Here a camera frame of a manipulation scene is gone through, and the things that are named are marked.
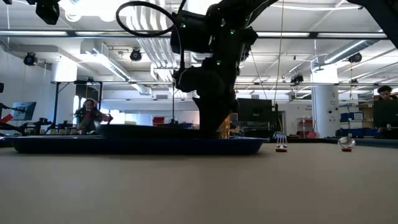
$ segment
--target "fluorescent light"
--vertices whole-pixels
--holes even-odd
[[[130,82],[132,84],[141,84],[141,85],[173,85],[172,82]]]
[[[257,32],[259,37],[280,37],[280,32]],[[308,37],[309,32],[283,32],[282,37]]]
[[[113,84],[120,85],[120,84],[129,84],[129,83],[128,82],[114,82],[114,81],[107,82],[107,81],[104,81],[103,84],[104,85],[113,85]]]
[[[0,35],[3,36],[30,36],[30,35],[39,35],[39,36],[67,36],[66,31],[25,31],[25,30],[2,30],[0,31]]]
[[[255,85],[254,82],[235,82],[235,85]]]
[[[102,101],[173,101],[173,99],[102,99]],[[193,101],[192,99],[175,99],[174,101]]]
[[[84,35],[106,35],[107,32],[100,31],[78,31],[75,32],[76,35],[84,36]]]
[[[387,38],[386,34],[376,33],[319,33],[317,37],[323,38]]]

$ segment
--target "blue box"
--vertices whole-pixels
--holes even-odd
[[[379,133],[377,132],[377,129],[371,129],[371,128],[364,128],[363,129],[363,135],[364,136],[377,136]]]
[[[348,130],[349,129],[340,129],[340,136],[341,137],[346,137],[348,136]],[[354,128],[350,129],[350,132],[352,134],[352,137],[355,136],[364,136],[363,129],[362,128]]]
[[[350,113],[342,113],[340,114],[340,120],[347,121],[348,118],[355,121],[363,120],[363,112],[350,112]]]

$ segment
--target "spotlight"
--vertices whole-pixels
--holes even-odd
[[[37,65],[37,57],[36,53],[34,52],[28,52],[25,59],[24,59],[24,64],[27,66],[35,66]]]
[[[290,82],[291,83],[296,83],[296,84],[304,82],[304,77],[303,77],[303,75],[298,74],[296,76],[293,76],[292,80]]]
[[[361,55],[361,53],[356,53],[356,54],[354,54],[353,56],[349,57],[349,58],[348,58],[348,61],[349,61],[350,63],[358,63],[358,62],[361,62],[361,61],[362,61],[362,55]]]
[[[132,53],[130,55],[130,59],[133,62],[139,62],[142,58],[141,52],[140,52],[140,48],[139,47],[134,47],[132,50]]]
[[[351,84],[353,84],[353,83],[358,83],[358,80],[355,78],[355,79],[350,80],[349,82],[350,82]]]
[[[36,14],[48,25],[56,25],[60,17],[59,0],[37,0]]]

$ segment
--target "ceiling duct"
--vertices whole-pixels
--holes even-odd
[[[90,54],[104,67],[106,67],[109,71],[120,77],[122,80],[126,82],[138,82],[139,80],[133,79],[129,76],[129,73],[122,68],[122,66],[118,65],[117,62],[109,58],[109,49],[104,44],[98,44],[94,40],[84,40],[80,45],[80,53],[81,54]],[[140,95],[151,95],[152,89],[146,87],[141,84],[132,84],[132,87],[139,91]]]
[[[165,7],[165,1],[160,1],[160,6]],[[146,9],[141,7],[130,8],[131,16],[126,16],[126,25],[132,30],[160,30],[166,29],[166,18],[163,15],[159,16],[157,22],[158,12],[154,9]],[[175,55],[171,52],[170,44],[167,40],[160,38],[138,39],[138,43],[142,49],[148,54],[149,59],[157,68],[178,68]]]
[[[360,52],[361,50],[364,50],[364,49],[374,45],[375,43],[377,43],[379,41],[380,40],[354,40],[354,41],[340,47],[336,51],[327,54],[323,58],[323,62],[327,65],[339,62],[341,60],[344,60],[344,59]]]

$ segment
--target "blue tray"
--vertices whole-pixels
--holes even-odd
[[[266,139],[113,139],[101,136],[10,136],[22,153],[255,154]]]

